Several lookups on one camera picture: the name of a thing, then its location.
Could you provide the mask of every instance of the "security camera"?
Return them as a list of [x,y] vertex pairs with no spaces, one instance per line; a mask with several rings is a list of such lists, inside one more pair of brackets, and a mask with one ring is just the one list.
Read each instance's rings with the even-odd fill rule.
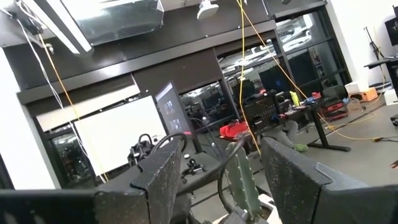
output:
[[291,0],[282,0],[282,4],[288,4]]
[[197,19],[204,19],[213,16],[218,10],[217,4],[212,4],[210,0],[202,0],[199,5]]

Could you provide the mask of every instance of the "headphones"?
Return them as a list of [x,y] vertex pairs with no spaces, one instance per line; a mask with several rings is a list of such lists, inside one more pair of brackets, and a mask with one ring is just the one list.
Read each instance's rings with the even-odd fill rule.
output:
[[[142,140],[142,137],[146,136],[148,140]],[[141,134],[138,138],[138,143],[130,148],[130,154],[127,156],[130,166],[135,166],[139,161],[147,158],[154,148],[152,138],[149,134]]]

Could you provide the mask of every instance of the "ceiling light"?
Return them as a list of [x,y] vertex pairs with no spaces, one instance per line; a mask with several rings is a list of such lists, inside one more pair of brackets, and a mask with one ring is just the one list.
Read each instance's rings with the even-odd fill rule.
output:
[[74,54],[93,51],[75,21],[60,0],[22,0]]

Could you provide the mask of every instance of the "whiteboard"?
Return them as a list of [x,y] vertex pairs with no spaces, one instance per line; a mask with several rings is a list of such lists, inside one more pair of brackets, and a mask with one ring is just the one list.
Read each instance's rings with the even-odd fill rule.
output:
[[166,135],[151,96],[76,121],[75,126],[96,175],[127,164],[141,134],[158,140]]

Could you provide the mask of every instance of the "black desk leg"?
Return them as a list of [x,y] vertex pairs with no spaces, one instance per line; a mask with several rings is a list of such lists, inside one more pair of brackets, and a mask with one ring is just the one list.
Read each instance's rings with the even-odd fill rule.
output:
[[311,142],[308,144],[308,147],[316,147],[316,148],[323,148],[323,149],[330,149],[330,150],[337,150],[337,151],[343,151],[343,152],[350,152],[351,148],[350,147],[345,147],[345,146],[332,146],[329,145],[328,139],[326,138],[325,132],[323,131],[323,126],[320,121],[320,117],[317,113],[316,110],[311,110],[311,117],[313,119],[313,122],[315,123],[315,127],[318,131],[319,139],[321,140],[321,144]]

